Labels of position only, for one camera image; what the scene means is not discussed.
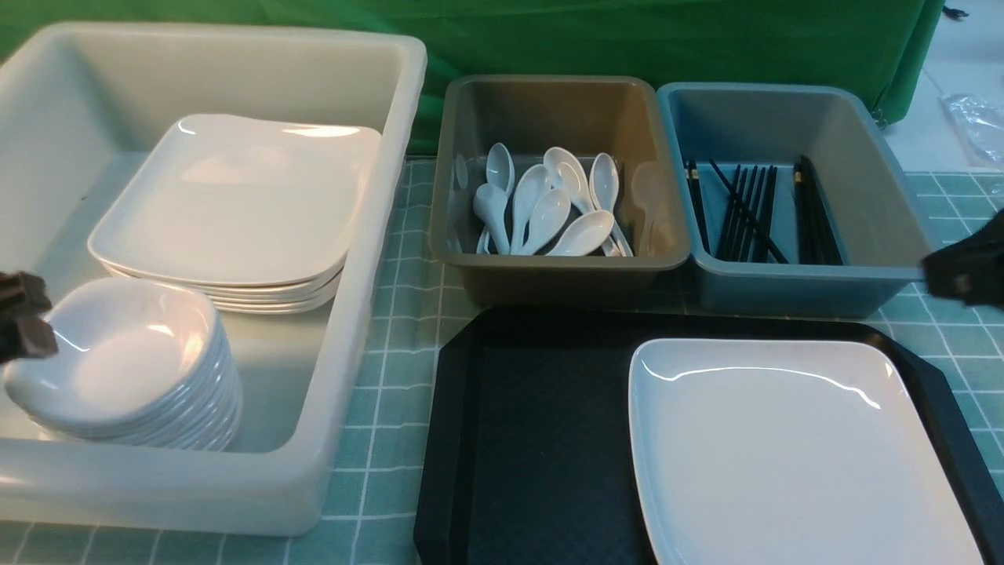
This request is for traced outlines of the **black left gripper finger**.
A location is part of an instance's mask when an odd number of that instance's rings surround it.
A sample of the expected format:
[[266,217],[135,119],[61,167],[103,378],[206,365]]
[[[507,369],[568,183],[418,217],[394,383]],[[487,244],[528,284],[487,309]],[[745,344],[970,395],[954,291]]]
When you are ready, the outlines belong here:
[[47,312],[53,307],[46,285],[27,272],[1,272],[1,312]]

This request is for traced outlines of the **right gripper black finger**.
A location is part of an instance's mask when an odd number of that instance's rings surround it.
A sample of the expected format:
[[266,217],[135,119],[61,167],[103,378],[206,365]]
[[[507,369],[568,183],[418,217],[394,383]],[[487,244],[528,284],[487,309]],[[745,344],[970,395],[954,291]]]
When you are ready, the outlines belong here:
[[969,307],[1003,308],[1003,211],[972,235],[922,259],[926,292]]

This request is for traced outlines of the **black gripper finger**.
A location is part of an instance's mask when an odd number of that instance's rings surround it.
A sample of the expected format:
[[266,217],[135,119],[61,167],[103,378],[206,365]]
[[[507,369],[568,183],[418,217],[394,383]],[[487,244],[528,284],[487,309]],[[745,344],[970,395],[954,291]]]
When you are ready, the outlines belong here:
[[53,327],[44,319],[20,317],[1,324],[1,365],[19,359],[47,359],[58,353]]

